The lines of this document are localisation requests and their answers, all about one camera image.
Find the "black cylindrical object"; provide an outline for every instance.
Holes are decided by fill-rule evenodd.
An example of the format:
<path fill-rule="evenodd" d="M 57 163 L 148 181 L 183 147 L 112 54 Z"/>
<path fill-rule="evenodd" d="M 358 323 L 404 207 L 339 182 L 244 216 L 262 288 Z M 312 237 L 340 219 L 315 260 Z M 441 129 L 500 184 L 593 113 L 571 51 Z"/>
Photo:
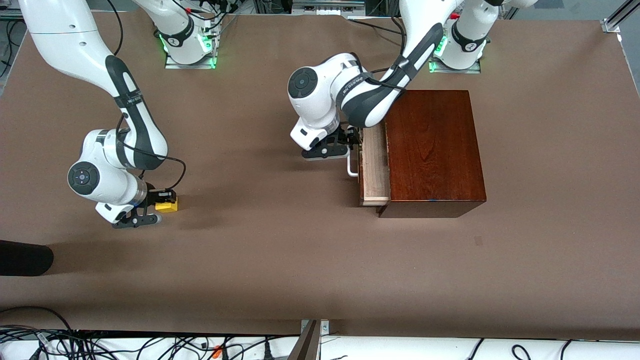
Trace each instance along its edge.
<path fill-rule="evenodd" d="M 39 276 L 53 264 L 53 251 L 44 245 L 0 240 L 0 275 Z"/>

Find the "wooden box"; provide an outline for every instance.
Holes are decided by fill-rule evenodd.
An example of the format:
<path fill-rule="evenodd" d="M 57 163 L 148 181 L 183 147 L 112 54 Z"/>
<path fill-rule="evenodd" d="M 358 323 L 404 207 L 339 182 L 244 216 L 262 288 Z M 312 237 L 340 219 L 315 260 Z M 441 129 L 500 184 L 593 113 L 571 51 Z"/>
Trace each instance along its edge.
<path fill-rule="evenodd" d="M 486 201 L 466 90 L 409 90 L 362 131 L 360 200 L 385 218 L 456 218 Z"/>

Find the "brown tabletop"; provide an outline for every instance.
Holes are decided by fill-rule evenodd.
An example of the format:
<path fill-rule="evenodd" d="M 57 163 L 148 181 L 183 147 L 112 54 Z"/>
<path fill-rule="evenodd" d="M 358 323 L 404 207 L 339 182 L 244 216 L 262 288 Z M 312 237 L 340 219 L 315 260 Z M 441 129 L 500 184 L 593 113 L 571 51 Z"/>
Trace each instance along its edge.
<path fill-rule="evenodd" d="M 113 14 L 95 17 L 115 47 Z M 3 307 L 53 307 L 80 329 L 296 332 L 328 318 L 346 334 L 640 338 L 640 101 L 599 23 L 499 21 L 482 74 L 421 72 L 411 88 L 469 90 L 488 200 L 457 219 L 380 219 L 357 206 L 344 160 L 302 159 L 286 86 L 343 51 L 388 66 L 394 44 L 341 17 L 242 16 L 218 69 L 164 70 L 151 21 L 122 18 L 120 57 L 188 164 L 181 210 L 114 230 L 72 193 L 85 134 L 119 112 L 28 37 L 0 100 L 0 238 L 50 244 L 57 262 L 0 279 Z"/>

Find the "gray floor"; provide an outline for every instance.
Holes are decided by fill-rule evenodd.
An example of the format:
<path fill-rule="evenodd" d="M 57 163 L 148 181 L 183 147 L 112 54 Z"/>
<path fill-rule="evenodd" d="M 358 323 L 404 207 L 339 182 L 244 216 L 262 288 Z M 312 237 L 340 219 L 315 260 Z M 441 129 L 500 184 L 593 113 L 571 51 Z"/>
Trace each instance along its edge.
<path fill-rule="evenodd" d="M 602 20 L 623 2 L 624 0 L 538 0 L 535 6 L 518 11 L 514 19 Z M 640 88 L 640 10 L 620 26 L 620 34 L 636 88 Z"/>

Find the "yellow block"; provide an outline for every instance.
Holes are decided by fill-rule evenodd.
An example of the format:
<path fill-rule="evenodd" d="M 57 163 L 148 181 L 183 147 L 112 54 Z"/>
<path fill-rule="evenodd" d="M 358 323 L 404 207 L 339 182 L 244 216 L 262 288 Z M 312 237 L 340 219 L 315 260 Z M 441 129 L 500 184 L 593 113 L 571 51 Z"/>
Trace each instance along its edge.
<path fill-rule="evenodd" d="M 156 204 L 156 211 L 161 213 L 173 213 L 178 211 L 178 198 L 175 198 L 175 202 L 161 202 Z"/>

